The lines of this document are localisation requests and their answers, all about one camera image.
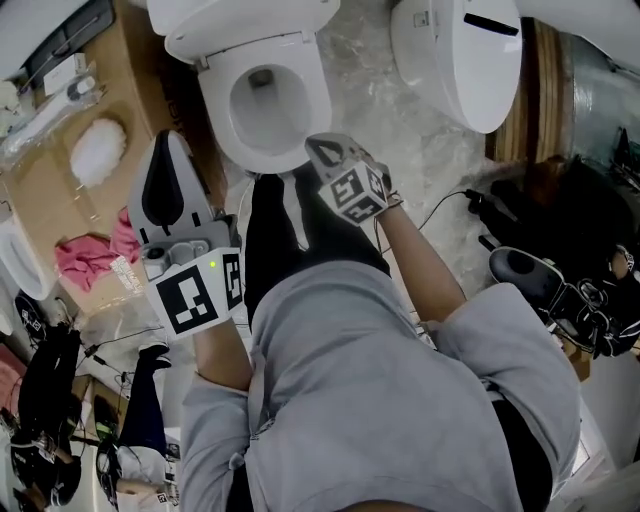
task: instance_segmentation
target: toilet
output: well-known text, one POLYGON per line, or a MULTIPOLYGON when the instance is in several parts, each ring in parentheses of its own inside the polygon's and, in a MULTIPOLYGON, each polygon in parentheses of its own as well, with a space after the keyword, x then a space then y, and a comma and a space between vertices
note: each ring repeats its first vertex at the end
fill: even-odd
POLYGON ((391 43, 400 76, 431 106, 479 133, 504 122, 522 61, 514 0, 401 0, 391 43))
POLYGON ((0 224, 0 261, 29 297, 44 300, 49 296, 56 277, 40 262, 15 214, 0 224))
POLYGON ((340 0, 149 0, 173 57, 199 68, 216 140, 245 170, 291 171, 308 136, 328 131, 331 100, 316 32, 340 0))

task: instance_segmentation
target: floor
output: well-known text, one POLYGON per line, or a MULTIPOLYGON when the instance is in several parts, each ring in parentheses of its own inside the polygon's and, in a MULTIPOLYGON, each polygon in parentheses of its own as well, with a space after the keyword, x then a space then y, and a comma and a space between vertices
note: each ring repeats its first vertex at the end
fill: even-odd
MULTIPOLYGON (((484 158, 483 136, 429 107, 402 82, 391 51, 389 17, 387 0, 345 0, 318 34, 318 43, 333 104, 333 130, 351 135, 390 167, 407 212, 414 222, 422 223, 447 193, 470 186, 486 188, 499 171, 484 158)), ((232 162, 225 161, 225 168, 229 179, 227 210, 240 210, 239 226, 244 235, 251 212, 251 182, 232 162)), ((285 203, 304 244, 290 185, 285 203)), ((477 242, 482 226, 466 206, 462 196, 449 199, 423 233, 472 296, 489 282, 488 252, 477 242)), ((373 234, 371 226, 365 230, 373 234)), ((391 253, 388 256, 395 269, 391 253)), ((404 290, 397 269, 394 277, 404 290)), ((408 298, 407 307, 413 309, 408 298)), ((246 314, 238 315, 236 321, 246 324, 246 314)), ((83 339, 87 344, 101 343, 157 326, 155 315, 142 299, 94 317, 83 339)), ((241 326, 240 330, 250 344, 248 329, 241 326)), ((151 331, 106 344, 98 355, 114 369, 84 361, 79 373, 92 373, 119 390, 118 373, 134 369, 137 347, 145 340, 162 337, 162 331, 151 331)), ((191 343, 181 342, 173 347, 171 357, 175 363, 186 363, 192 360, 191 351, 191 343)))

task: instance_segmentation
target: toilet lid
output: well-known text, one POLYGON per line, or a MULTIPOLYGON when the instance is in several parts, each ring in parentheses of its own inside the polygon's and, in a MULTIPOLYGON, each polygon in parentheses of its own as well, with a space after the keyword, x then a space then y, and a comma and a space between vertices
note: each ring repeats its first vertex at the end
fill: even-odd
POLYGON ((489 133, 509 113, 520 79, 522 30, 514 0, 434 4, 440 4, 441 15, 453 16, 448 20, 451 32, 446 34, 443 24, 438 41, 445 88, 457 96, 452 107, 460 109, 467 126, 489 133))
POLYGON ((313 34, 339 7, 340 0, 209 0, 176 24, 165 48, 175 58, 194 63, 268 37, 313 34))

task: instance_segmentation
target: white fluffy object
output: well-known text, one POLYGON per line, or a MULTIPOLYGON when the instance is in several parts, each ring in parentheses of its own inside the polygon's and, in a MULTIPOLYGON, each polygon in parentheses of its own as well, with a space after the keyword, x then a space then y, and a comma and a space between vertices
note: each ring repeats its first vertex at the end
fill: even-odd
POLYGON ((71 152, 71 171, 85 187, 100 185, 118 167, 126 146, 122 126, 96 119, 71 152))

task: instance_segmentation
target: wooden board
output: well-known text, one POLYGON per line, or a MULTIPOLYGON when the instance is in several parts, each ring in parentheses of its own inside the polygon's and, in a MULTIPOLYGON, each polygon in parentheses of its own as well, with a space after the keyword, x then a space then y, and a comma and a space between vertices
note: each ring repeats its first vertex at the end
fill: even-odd
POLYGON ((538 20, 523 19, 523 63, 509 115, 488 136, 486 156, 497 162, 544 162, 560 154, 563 108, 559 33, 538 20))

